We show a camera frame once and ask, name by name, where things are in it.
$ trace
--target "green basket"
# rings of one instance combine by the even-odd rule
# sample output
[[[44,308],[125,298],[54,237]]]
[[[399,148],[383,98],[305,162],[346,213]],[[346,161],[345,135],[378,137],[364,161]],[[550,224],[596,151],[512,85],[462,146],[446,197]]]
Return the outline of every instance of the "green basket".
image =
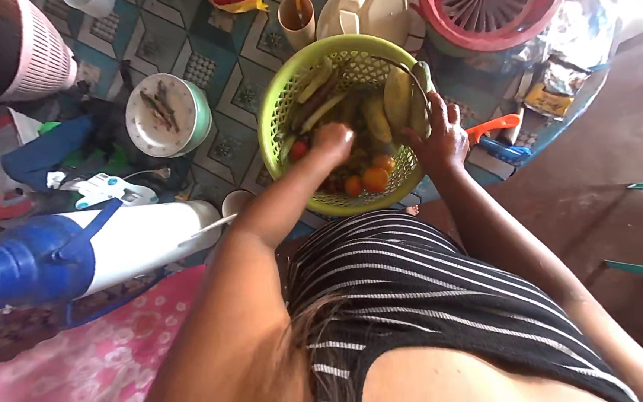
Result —
[[[381,87],[388,75],[388,63],[371,59],[382,56],[413,66],[416,60],[395,44],[367,35],[338,35],[314,42],[300,50],[277,72],[269,84],[259,111],[259,147],[264,164],[273,179],[281,178],[284,170],[279,159],[282,137],[290,126],[290,116],[299,107],[297,93],[303,89],[300,79],[311,68],[329,56],[336,67],[351,58],[344,79],[335,88],[346,91],[355,86]],[[330,216],[349,216],[390,207],[406,197],[424,176],[410,148],[402,146],[396,159],[396,169],[390,174],[383,192],[363,192],[361,196],[331,195],[316,192],[307,207]]]

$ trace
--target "orange knife handle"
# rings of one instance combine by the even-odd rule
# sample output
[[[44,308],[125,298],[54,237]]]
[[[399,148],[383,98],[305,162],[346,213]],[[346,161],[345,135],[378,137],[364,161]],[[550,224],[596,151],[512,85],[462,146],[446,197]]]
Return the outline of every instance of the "orange knife handle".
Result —
[[[519,114],[511,113],[500,116],[497,119],[490,120],[489,122],[480,123],[477,126],[470,127],[468,130],[465,130],[465,132],[468,133],[470,145],[475,145],[480,142],[480,136],[483,135],[483,133],[495,129],[509,129],[517,127],[521,121],[522,117]]]

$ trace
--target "pink floral fabric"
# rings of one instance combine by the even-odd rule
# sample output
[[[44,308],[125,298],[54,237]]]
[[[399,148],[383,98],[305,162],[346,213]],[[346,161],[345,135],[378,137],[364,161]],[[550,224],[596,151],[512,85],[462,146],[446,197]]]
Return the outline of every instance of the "pink floral fabric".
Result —
[[[204,270],[178,272],[118,310],[0,363],[0,401],[142,402]]]

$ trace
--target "woman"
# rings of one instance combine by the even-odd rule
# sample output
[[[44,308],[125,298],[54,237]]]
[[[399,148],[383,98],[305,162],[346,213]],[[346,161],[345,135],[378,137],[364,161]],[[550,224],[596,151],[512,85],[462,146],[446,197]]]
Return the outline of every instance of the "woman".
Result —
[[[149,401],[643,401],[642,347],[470,178],[458,107],[430,99],[407,141],[464,249],[398,211],[335,220],[285,306],[274,251],[354,138],[322,127],[226,233]]]

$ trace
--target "black and white striped shirt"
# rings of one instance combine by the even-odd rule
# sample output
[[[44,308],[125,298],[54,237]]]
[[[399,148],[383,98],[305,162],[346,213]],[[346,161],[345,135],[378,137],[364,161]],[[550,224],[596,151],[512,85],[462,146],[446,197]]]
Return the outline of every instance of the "black and white striped shirt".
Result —
[[[314,319],[308,348],[325,387],[351,381],[361,401],[382,353],[437,346],[492,358],[560,380],[608,401],[637,397],[540,288],[467,257],[428,224],[396,210],[338,219],[314,233],[289,270],[292,317],[337,295]]]

